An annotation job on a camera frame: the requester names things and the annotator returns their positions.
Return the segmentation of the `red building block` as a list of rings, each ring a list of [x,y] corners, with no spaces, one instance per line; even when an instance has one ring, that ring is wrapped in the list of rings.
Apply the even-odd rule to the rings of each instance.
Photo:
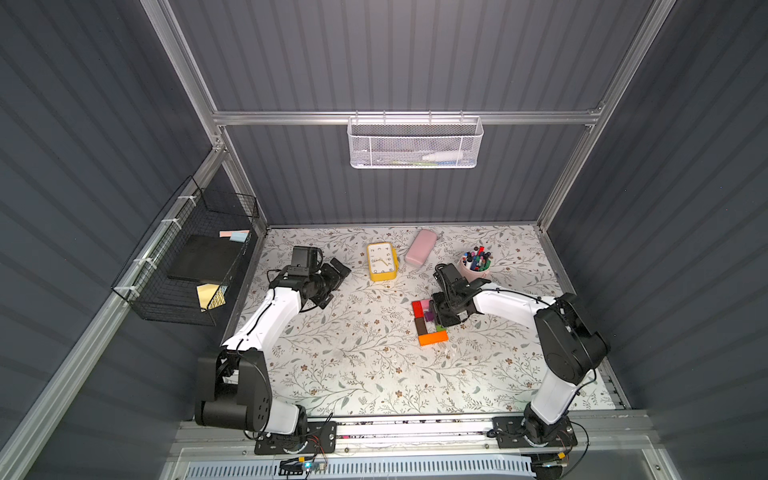
[[[413,301],[411,303],[411,307],[412,307],[413,315],[414,315],[415,318],[423,318],[424,317],[423,306],[422,306],[422,302],[420,300]]]

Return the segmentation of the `brown building block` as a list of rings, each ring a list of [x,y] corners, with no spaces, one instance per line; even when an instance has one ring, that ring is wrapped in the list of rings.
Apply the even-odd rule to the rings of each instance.
[[[422,337],[429,334],[426,321],[424,318],[417,318],[414,320],[415,329],[418,337]]]

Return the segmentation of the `orange building block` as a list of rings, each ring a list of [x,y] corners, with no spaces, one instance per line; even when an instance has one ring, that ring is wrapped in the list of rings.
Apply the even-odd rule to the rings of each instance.
[[[446,331],[437,331],[418,336],[418,342],[422,347],[447,342],[448,340],[449,337]]]

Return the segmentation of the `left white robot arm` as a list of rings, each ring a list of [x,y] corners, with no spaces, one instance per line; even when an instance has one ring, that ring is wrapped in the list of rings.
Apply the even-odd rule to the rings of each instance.
[[[325,308],[350,273],[336,258],[284,267],[246,324],[198,359],[195,422],[272,436],[304,436],[306,409],[274,397],[266,353],[289,321],[308,311],[308,301]]]

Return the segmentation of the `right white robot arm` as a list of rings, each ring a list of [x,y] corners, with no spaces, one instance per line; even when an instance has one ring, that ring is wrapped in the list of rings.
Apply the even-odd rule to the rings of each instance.
[[[453,327],[478,314],[536,330],[546,372],[524,410],[523,426],[530,437],[562,426],[584,377],[596,371],[610,351],[608,342],[590,325],[580,299],[572,293],[534,296],[485,278],[469,281],[453,264],[437,265],[433,277],[440,291],[432,295],[430,308],[440,326]]]

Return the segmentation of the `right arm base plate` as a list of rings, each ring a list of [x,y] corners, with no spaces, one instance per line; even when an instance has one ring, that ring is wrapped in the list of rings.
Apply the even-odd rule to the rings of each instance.
[[[568,417],[554,424],[546,424],[525,416],[498,416],[492,419],[492,427],[486,437],[495,439],[499,448],[544,448],[569,450],[578,445],[578,439]]]

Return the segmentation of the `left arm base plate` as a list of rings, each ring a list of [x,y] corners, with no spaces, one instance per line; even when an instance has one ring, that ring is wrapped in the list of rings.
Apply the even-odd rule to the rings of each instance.
[[[337,440],[335,421],[300,424],[291,435],[262,433],[256,436],[253,453],[264,455],[315,455],[335,452]]]

